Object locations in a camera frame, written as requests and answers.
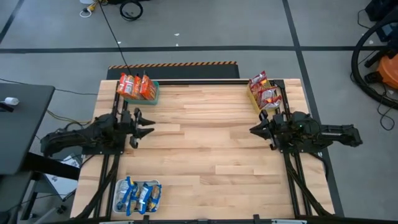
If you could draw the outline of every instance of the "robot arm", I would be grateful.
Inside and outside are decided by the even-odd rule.
[[[269,121],[266,111],[262,111],[259,117],[261,123],[251,128],[250,132],[263,139],[270,139],[271,149],[283,148],[285,152],[320,152],[334,141],[351,147],[363,143],[353,125],[320,125],[303,112],[294,112],[288,121],[284,114],[276,114]]]
[[[45,157],[48,157],[66,147],[81,146],[90,149],[94,152],[93,154],[100,154],[100,151],[104,149],[116,149],[124,142],[126,134],[132,134],[130,145],[136,149],[137,139],[143,138],[154,130],[154,128],[138,128],[139,125],[147,126],[155,122],[144,119],[139,108],[134,110],[134,117],[135,119],[131,118],[130,111],[123,111],[123,119],[119,123],[112,114],[104,114],[95,118],[93,123],[81,130],[58,129],[42,138],[41,151]]]

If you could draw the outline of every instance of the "vacuum hose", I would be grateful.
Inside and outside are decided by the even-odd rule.
[[[376,91],[374,91],[372,88],[368,87],[368,84],[362,79],[361,74],[359,73],[359,68],[358,68],[358,57],[359,53],[361,51],[361,48],[363,47],[364,43],[369,39],[369,37],[375,33],[376,30],[384,27],[387,24],[393,23],[393,22],[398,22],[398,11],[393,11],[391,12],[385,19],[382,21],[378,22],[376,25],[372,26],[363,36],[360,38],[358,43],[355,46],[353,56],[351,58],[351,71],[353,73],[353,77],[358,83],[358,86],[364,91],[368,96],[373,98],[374,100],[377,100],[378,102],[381,102],[382,104],[388,106],[388,107],[393,107],[397,103],[394,101],[391,101],[387,99],[386,97],[378,94]]]

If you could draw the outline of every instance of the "blue tray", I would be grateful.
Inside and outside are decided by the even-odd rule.
[[[154,81],[154,85],[156,86],[156,96],[154,100],[132,100],[125,98],[124,100],[129,104],[136,104],[136,105],[156,105],[157,100],[159,99],[159,83]]]

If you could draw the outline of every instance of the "wooden tabletop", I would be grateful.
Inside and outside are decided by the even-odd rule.
[[[307,112],[300,80],[284,81],[290,110]],[[111,112],[115,86],[116,81],[101,82],[94,116]],[[149,214],[151,220],[294,217],[282,154],[249,133],[259,120],[245,85],[161,85],[158,105],[138,107],[144,118],[156,121],[155,131],[139,141],[138,149],[126,142],[118,180],[129,175],[162,184],[160,208]],[[301,158],[307,187],[333,213],[322,163],[308,154]],[[97,191],[102,161],[95,156],[82,167],[71,217]],[[105,192],[101,215],[107,198]],[[142,215],[112,214],[112,220],[126,219]]]

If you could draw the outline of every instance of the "black desk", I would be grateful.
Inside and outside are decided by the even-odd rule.
[[[12,113],[0,112],[0,212],[15,223],[18,207],[38,173],[78,179],[79,169],[29,152],[55,91],[53,86],[0,83],[0,101],[18,98]]]
[[[20,101],[12,113],[0,112],[0,175],[15,174],[21,168],[54,90],[53,86],[0,84],[0,101],[9,96]]]

